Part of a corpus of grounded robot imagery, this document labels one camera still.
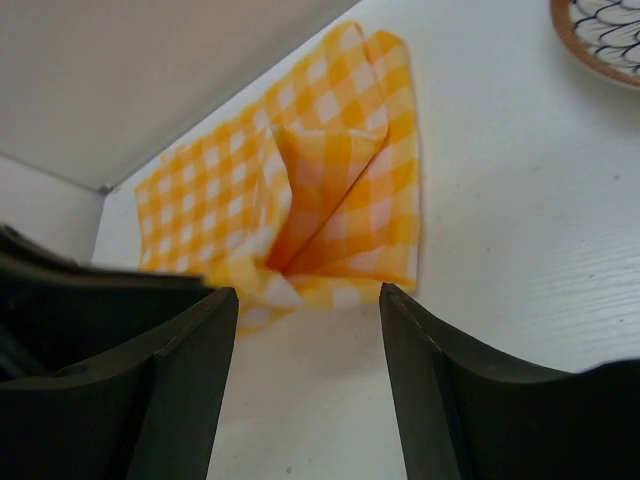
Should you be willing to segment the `patterned ceramic plate brown rim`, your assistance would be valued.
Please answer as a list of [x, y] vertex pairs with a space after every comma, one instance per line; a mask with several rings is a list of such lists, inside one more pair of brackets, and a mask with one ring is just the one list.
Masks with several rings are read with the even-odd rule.
[[639, 3], [633, 0], [551, 0], [554, 31], [590, 71], [639, 87]]

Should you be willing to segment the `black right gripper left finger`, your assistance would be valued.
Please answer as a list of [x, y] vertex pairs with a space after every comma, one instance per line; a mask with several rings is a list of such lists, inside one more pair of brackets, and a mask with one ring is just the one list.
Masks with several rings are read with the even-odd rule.
[[2, 383], [2, 478], [205, 478], [237, 317], [235, 291], [215, 290], [52, 376]]

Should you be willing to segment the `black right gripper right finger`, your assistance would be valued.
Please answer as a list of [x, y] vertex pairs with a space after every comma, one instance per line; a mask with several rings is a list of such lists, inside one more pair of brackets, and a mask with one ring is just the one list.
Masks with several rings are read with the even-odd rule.
[[393, 284], [379, 307], [411, 479], [635, 479], [639, 363], [569, 373], [497, 350]]

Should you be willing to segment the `yellow checked cloth placemat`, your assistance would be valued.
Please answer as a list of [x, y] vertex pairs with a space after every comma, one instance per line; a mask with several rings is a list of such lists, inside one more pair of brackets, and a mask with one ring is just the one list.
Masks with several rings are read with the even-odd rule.
[[260, 98], [136, 187], [140, 267], [235, 289], [238, 329], [416, 284], [419, 142], [397, 36], [334, 26]]

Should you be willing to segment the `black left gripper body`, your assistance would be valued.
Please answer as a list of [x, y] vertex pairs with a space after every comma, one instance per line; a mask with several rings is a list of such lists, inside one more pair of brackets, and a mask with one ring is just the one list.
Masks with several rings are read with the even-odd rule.
[[1, 378], [52, 376], [212, 293], [193, 275], [83, 265], [1, 228]]

